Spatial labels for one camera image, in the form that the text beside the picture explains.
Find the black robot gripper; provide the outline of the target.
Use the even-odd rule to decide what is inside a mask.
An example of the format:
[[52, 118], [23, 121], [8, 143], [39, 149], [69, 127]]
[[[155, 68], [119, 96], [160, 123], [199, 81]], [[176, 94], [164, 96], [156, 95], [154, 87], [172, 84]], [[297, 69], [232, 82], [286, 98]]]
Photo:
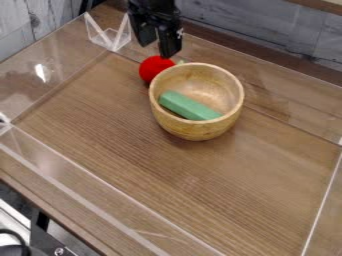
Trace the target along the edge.
[[163, 59], [171, 58], [183, 45], [180, 10], [175, 0], [128, 0], [128, 17], [136, 40], [142, 47], [159, 39]]

